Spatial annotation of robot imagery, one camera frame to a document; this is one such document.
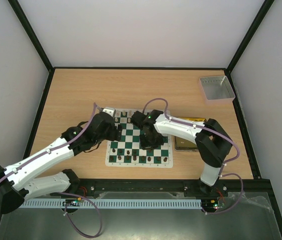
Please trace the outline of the green white chess board mat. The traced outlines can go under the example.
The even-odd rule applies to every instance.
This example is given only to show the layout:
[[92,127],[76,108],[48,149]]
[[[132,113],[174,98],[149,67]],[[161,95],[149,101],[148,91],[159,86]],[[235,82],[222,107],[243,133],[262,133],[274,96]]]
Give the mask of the green white chess board mat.
[[[108,141],[106,146],[105,165],[108,167],[139,167],[139,168],[172,168],[173,167],[173,139],[171,135],[165,135],[163,137],[163,145],[154,149],[153,152],[141,148],[140,134],[142,131],[131,123],[131,117],[135,113],[136,109],[124,109],[117,108],[115,114],[115,125],[122,125],[122,133],[120,141]],[[137,156],[137,161],[133,162],[133,155]],[[110,161],[110,156],[113,156],[114,161]],[[130,156],[129,161],[125,161],[125,156]],[[145,162],[141,162],[141,157],[145,156]],[[161,161],[157,162],[156,158],[161,157]]]

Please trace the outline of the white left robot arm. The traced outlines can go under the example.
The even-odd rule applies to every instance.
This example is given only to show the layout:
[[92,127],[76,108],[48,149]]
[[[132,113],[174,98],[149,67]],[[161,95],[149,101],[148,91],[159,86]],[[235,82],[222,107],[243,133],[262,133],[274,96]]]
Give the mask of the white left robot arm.
[[119,141],[122,126],[115,125],[116,110],[103,108],[90,120],[68,128],[54,142],[17,163],[0,165],[0,214],[8,214],[26,200],[54,192],[75,191],[78,178],[72,170],[38,177],[54,165],[82,152],[96,150],[102,141]]

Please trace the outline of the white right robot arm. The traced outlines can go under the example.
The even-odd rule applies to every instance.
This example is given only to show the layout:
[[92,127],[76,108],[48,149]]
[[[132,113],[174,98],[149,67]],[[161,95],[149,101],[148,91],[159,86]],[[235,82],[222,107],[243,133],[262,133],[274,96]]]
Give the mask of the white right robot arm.
[[205,196],[216,191],[223,163],[234,145],[216,120],[190,121],[168,116],[161,110],[152,110],[148,114],[136,111],[131,116],[131,123],[142,131],[140,146],[144,150],[162,146],[167,135],[194,143],[204,161],[198,189]]

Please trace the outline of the gold metal tin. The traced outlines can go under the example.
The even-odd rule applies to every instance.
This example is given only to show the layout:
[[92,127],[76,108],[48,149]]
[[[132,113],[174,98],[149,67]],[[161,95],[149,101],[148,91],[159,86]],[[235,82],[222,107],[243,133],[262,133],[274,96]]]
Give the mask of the gold metal tin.
[[[206,118],[202,117],[182,117],[182,120],[193,121],[193,122],[206,122]],[[198,147],[195,143],[177,137],[174,137],[174,149],[179,152],[198,152]]]

